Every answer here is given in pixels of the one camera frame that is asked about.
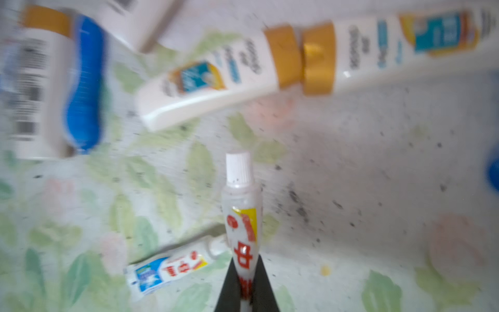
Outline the blue lid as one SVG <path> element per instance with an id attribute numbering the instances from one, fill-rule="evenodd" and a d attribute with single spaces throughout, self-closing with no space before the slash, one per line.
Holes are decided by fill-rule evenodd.
<path id="1" fill-rule="evenodd" d="M 491 151 L 487 158 L 485 175 L 490 186 L 496 191 L 499 191 L 499 172 L 498 172 L 498 148 Z"/>

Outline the toothpaste tube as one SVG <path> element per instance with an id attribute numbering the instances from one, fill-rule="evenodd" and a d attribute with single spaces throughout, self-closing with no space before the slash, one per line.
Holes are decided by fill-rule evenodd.
<path id="1" fill-rule="evenodd" d="M 131 300 L 138 301 L 169 283 L 203 269 L 228 250 L 227 235 L 207 235 L 193 243 L 129 265 L 124 274 Z"/>
<path id="2" fill-rule="evenodd" d="M 253 174 L 249 151 L 226 154 L 222 212 L 240 288 L 240 310 L 253 309 L 253 281 L 262 234 L 262 188 Z"/>

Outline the white bottle teal label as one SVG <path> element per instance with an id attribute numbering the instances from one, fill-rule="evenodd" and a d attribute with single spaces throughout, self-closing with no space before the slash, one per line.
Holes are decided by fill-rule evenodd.
<path id="1" fill-rule="evenodd" d="M 224 44 L 166 71 L 135 94 L 138 116 L 151 132 L 268 96 L 301 81 L 303 64 L 290 25 Z"/>

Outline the white bottle back label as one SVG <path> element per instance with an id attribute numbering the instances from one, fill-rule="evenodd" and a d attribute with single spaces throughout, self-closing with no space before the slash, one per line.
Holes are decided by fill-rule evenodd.
<path id="1" fill-rule="evenodd" d="M 182 0 L 104 1 L 97 10 L 97 22 L 132 52 L 144 53 L 183 4 Z"/>

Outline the toothpaste tube front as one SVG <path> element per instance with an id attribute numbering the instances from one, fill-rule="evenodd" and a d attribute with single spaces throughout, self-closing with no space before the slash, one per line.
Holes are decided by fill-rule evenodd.
<path id="1" fill-rule="evenodd" d="M 227 235 L 207 235 L 193 243 L 129 265 L 124 274 L 131 300 L 138 301 L 169 283 L 203 269 L 228 250 Z"/>

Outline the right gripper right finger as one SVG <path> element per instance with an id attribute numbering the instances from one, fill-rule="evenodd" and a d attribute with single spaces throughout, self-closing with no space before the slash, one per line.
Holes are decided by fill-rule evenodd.
<path id="1" fill-rule="evenodd" d="M 258 258 L 253 280 L 252 312 L 280 312 L 261 256 Z"/>

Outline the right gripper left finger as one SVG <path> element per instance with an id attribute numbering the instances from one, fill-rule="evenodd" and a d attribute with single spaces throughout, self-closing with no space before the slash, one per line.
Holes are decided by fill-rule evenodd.
<path id="1" fill-rule="evenodd" d="M 231 260 L 227 269 L 218 301 L 214 312 L 239 312 L 240 311 L 240 282 L 234 260 Z"/>

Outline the blue toothbrush in wrapper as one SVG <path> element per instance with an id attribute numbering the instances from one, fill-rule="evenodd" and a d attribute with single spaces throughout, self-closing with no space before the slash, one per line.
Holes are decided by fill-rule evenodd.
<path id="1" fill-rule="evenodd" d="M 105 69 L 105 33 L 90 17 L 74 16 L 74 57 L 64 125 L 70 144 L 88 154 L 100 142 L 102 123 L 100 97 Z"/>

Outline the white bottle lying sideways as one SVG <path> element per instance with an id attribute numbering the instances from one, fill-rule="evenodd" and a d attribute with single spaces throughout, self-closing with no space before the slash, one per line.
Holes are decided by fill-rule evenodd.
<path id="1" fill-rule="evenodd" d="M 304 30 L 304 93 L 340 94 L 498 67 L 498 2 L 331 20 Z"/>

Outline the white bottle left barcode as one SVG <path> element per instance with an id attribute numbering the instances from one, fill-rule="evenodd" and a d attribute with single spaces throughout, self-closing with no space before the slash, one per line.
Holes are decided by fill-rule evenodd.
<path id="1" fill-rule="evenodd" d="M 69 15 L 46 6 L 25 7 L 10 59 L 14 74 L 11 139 L 17 158 L 70 157 L 64 110 L 74 57 Z"/>

